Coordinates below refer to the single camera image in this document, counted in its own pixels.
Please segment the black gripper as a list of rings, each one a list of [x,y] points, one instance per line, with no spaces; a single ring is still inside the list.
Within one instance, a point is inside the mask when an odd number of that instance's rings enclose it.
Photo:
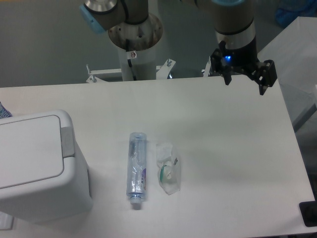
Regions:
[[[258,60],[256,39],[241,48],[229,49],[229,43],[224,40],[218,46],[211,54],[211,69],[223,77],[225,85],[228,86],[232,80],[231,68],[238,73],[251,74],[261,96],[274,85],[277,80],[275,63],[270,59],[264,62]]]

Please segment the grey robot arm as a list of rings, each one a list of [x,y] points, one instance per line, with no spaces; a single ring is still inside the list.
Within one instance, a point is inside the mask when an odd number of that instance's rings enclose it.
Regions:
[[[213,19],[218,48],[210,55],[205,73],[214,72],[230,84],[233,73],[242,74],[259,86],[263,95],[277,80],[272,60],[259,61],[253,5],[249,0],[192,0],[190,4]],[[146,0],[86,0],[79,7],[90,28],[107,32],[121,52],[125,81],[156,79],[155,58],[149,51],[162,38],[161,21],[149,12]]]

